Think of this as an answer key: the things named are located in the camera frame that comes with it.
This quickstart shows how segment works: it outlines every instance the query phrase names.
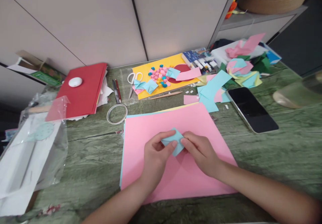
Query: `green table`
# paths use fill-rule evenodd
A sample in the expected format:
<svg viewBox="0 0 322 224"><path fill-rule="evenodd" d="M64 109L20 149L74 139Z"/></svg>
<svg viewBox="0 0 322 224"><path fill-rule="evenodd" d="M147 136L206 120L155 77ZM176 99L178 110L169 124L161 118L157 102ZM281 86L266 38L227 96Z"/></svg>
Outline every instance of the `green table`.
<svg viewBox="0 0 322 224"><path fill-rule="evenodd" d="M111 69L111 80L120 79L130 67ZM225 139L238 166L280 181L322 199L322 105L289 109L274 102L272 94L299 79L284 64L273 66L273 74L251 91L278 123L277 132L253 134L231 103L218 103L216 126ZM129 84L120 84L123 99ZM187 86L182 91L192 90ZM141 100L128 105L130 115L151 113L183 105L183 94L157 100ZM68 121L68 157L61 182L42 190L32 216L49 204L61 204L52 216L33 218L30 223L78 223L115 195L119 189L123 136L108 134L123 130L123 124L110 125L106 113L115 104L114 94L95 115ZM237 223L273 221L260 207L241 194L174 199L143 206L132 223Z"/></svg>

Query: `person's right hand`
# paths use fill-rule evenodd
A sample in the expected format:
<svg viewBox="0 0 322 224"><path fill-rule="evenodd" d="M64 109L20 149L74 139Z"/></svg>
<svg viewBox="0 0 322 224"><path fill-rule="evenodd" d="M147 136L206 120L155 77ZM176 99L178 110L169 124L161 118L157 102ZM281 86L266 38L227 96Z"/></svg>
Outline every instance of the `person's right hand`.
<svg viewBox="0 0 322 224"><path fill-rule="evenodd" d="M223 165L208 138L187 131L181 139L182 145L192 154L196 164L206 175L216 178Z"/></svg>

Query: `smartphone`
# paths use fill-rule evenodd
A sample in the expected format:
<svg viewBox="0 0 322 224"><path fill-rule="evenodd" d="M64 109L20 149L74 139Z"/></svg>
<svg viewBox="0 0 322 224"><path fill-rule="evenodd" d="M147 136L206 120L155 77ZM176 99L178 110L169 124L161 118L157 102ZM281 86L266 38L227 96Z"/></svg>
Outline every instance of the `smartphone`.
<svg viewBox="0 0 322 224"><path fill-rule="evenodd" d="M248 127L255 133L278 130L278 125L246 87L228 90L228 98Z"/></svg>

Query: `white cabinet door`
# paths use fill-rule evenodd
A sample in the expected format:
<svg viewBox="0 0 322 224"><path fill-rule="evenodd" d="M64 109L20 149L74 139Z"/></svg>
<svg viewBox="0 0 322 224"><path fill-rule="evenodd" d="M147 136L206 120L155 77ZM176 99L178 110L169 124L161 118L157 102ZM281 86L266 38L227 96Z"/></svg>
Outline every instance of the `white cabinet door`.
<svg viewBox="0 0 322 224"><path fill-rule="evenodd" d="M207 47L227 0L134 0L149 60Z"/></svg>
<svg viewBox="0 0 322 224"><path fill-rule="evenodd" d="M86 65L146 60L132 0L16 1Z"/></svg>
<svg viewBox="0 0 322 224"><path fill-rule="evenodd" d="M18 61L15 53L20 50L26 50L40 60L51 58L52 66L64 74L84 66L18 3L0 0L0 62L15 64Z"/></svg>
<svg viewBox="0 0 322 224"><path fill-rule="evenodd" d="M270 38L272 38L279 30L284 27L294 17L287 16L281 17L274 20L264 21L261 23L255 23L250 25L245 25L241 27L231 28L219 31L216 40L219 39L230 39L230 40L240 40L242 38L249 38L252 35L259 33L266 33L263 42L266 43Z"/></svg>
<svg viewBox="0 0 322 224"><path fill-rule="evenodd" d="M28 106L33 96L41 93L44 85L0 66L0 102L18 110Z"/></svg>

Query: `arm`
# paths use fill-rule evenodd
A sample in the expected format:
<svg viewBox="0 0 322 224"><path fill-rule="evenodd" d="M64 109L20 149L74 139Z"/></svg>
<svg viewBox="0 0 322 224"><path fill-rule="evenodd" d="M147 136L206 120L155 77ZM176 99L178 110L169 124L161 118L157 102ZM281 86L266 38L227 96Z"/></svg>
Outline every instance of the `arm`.
<svg viewBox="0 0 322 224"><path fill-rule="evenodd" d="M318 223L319 203L312 197L261 175L220 160L209 140L192 132L183 134L181 143L208 176L230 185L266 210L280 223Z"/></svg>
<svg viewBox="0 0 322 224"><path fill-rule="evenodd" d="M128 223L159 184L166 161L177 145L177 142L173 141L164 147L160 141L174 134L175 130L162 132L149 140L144 147L144 167L141 176L90 214L83 224Z"/></svg>

